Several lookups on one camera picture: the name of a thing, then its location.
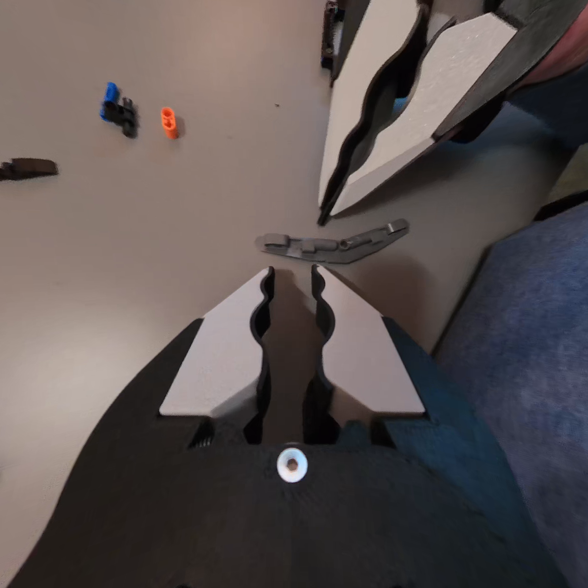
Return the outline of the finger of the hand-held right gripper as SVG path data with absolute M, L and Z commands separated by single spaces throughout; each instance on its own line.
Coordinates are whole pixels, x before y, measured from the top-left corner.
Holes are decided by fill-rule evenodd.
M 430 150 L 437 129 L 517 32 L 494 13 L 441 32 L 423 59 L 404 109 L 378 134 L 366 162 L 346 180 L 330 214 L 357 204 Z
M 336 199 L 367 160 L 408 96 L 427 44 L 425 1 L 349 1 L 334 61 L 319 208 Z

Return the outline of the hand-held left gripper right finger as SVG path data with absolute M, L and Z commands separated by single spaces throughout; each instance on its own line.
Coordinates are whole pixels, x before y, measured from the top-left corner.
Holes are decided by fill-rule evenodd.
M 423 418 L 385 317 L 321 265 L 312 266 L 311 282 L 322 345 L 303 401 L 305 444 L 334 444 L 348 423 L 371 430 L 389 419 Z

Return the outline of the person's blue clothing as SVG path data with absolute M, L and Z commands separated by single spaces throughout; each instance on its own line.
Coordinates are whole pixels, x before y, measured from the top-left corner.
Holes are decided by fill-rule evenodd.
M 587 587 L 587 203 L 489 247 L 437 361 L 502 446 L 570 586 Z

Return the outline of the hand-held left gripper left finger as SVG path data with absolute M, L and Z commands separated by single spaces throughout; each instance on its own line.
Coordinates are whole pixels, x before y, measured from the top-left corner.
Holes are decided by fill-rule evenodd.
M 247 443 L 261 443 L 271 397 L 263 337 L 274 293 L 275 269 L 269 266 L 202 317 L 160 416 L 227 423 Z

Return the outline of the small dark lego assembly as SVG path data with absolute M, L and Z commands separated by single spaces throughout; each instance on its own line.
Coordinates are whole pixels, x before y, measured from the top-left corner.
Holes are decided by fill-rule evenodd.
M 327 1 L 323 11 L 320 44 L 320 66 L 332 71 L 335 56 L 335 33 L 341 21 L 341 10 L 337 1 Z

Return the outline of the black and blue lego connector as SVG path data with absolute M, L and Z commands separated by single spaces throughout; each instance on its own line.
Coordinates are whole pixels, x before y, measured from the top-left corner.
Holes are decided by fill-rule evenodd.
M 135 105 L 131 99 L 121 98 L 119 88 L 113 82 L 107 83 L 100 118 L 119 127 L 125 137 L 136 138 L 138 125 Z

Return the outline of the dark tapered lego piece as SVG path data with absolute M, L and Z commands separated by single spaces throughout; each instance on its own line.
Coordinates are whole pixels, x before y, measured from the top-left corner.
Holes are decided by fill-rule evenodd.
M 54 161 L 37 158 L 13 158 L 1 162 L 1 182 L 53 177 L 59 174 Z

